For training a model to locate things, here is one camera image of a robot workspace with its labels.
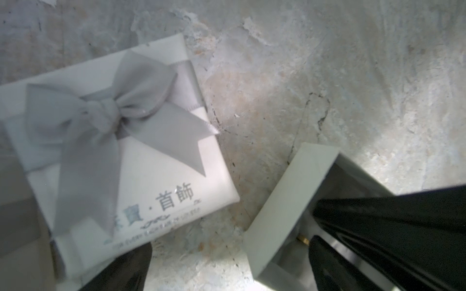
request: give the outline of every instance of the bow knot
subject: bow knot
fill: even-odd
[[[113,133],[121,119],[120,108],[113,98],[87,101],[84,114],[89,122],[101,133]]]

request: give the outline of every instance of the crack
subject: crack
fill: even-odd
[[[65,67],[65,25],[63,21],[63,4],[60,4],[60,15],[62,22],[62,64],[63,68]]]
[[[308,105],[309,105],[310,102],[311,102],[311,99],[309,98],[309,99],[306,101],[306,105],[304,105],[304,110],[302,111],[301,120],[299,120],[298,129],[296,130],[295,138],[293,139],[293,143],[291,144],[291,150],[290,150],[290,153],[288,154],[288,158],[287,158],[287,164],[288,164],[288,165],[289,165],[290,162],[291,162],[291,161],[290,161],[290,159],[291,159],[291,154],[293,153],[293,149],[295,148],[296,138],[298,137],[298,133],[299,133],[299,129],[301,128],[302,120],[304,119],[304,115],[306,114],[306,108],[308,107]]]
[[[427,166],[429,165],[429,155],[427,154],[427,150],[425,153],[425,167],[424,167],[424,173],[422,174],[422,183],[421,183],[421,191],[425,190],[425,182],[427,180]]]
[[[311,95],[316,95],[319,98],[323,98],[323,96],[321,94],[316,94],[314,92],[309,93],[309,96],[311,96]]]
[[[244,207],[244,212],[246,213],[247,217],[249,217],[249,222],[252,223],[253,222],[253,219],[251,218],[251,215],[249,214],[249,212],[246,210],[246,207]]]
[[[17,26],[17,25],[8,25],[10,28],[16,28],[16,29],[27,29],[29,32],[31,32],[31,27],[30,26]]]
[[[220,120],[217,117],[217,114],[215,114],[215,109],[213,108],[212,103],[210,103],[210,106],[212,107],[213,116],[215,116],[215,119],[217,120],[217,123],[219,124],[219,127],[222,128],[222,125],[220,124]]]
[[[319,119],[319,121],[317,121],[317,127],[319,128],[319,131],[317,132],[317,135],[316,135],[317,143],[320,143],[320,135],[322,134],[322,125],[323,125],[325,119],[327,118],[327,116],[329,115],[329,110],[330,110],[330,100],[327,97],[325,97],[325,100],[327,100],[328,107],[325,110],[324,116],[321,119]]]
[[[262,32],[259,30],[256,24],[252,21],[251,17],[244,18],[240,28],[246,30],[249,36],[256,39],[261,44],[268,46],[268,47],[273,46],[268,41],[262,38]]]
[[[232,252],[230,251],[230,249],[228,248],[228,245],[226,244],[225,240],[220,236],[220,234],[219,234],[217,231],[215,231],[215,234],[218,235],[219,238],[222,240],[223,244],[224,244],[224,245],[226,246],[226,248],[228,249],[228,253],[230,254],[231,258],[232,258],[233,261],[234,261],[233,254],[232,254]]]
[[[224,129],[223,131],[225,131],[225,132],[227,132],[227,133],[229,133],[229,134],[241,136],[241,137],[244,137],[244,138],[248,138],[248,137],[249,137],[249,136],[247,136],[247,135],[239,135],[239,134],[234,133],[234,132],[231,132],[231,131],[229,131],[229,130],[227,130],[227,129]]]

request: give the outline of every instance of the cardboard box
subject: cardboard box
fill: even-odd
[[[308,247],[296,239],[298,233],[308,239],[313,235],[321,236],[346,259],[365,269],[369,278],[380,276],[320,229],[312,218],[312,211],[322,198],[392,195],[338,148],[303,143],[244,234],[244,249],[253,278],[277,291],[315,290]],[[386,279],[380,284],[385,284],[386,290],[393,286]]]

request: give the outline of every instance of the concrete floor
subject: concrete floor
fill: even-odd
[[[261,290],[242,233],[301,142],[396,194],[466,182],[465,5],[1,0],[0,82],[182,32],[241,202],[154,242],[145,290]]]

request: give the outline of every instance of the gray bow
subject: gray bow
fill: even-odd
[[[86,217],[113,234],[120,174],[115,132],[120,125],[132,137],[205,175],[198,141],[218,131],[166,101],[176,77],[171,67],[129,51],[112,86],[104,90],[105,99],[91,96],[85,101],[46,85],[27,86],[24,122],[29,139],[40,145],[61,144],[54,235]]]

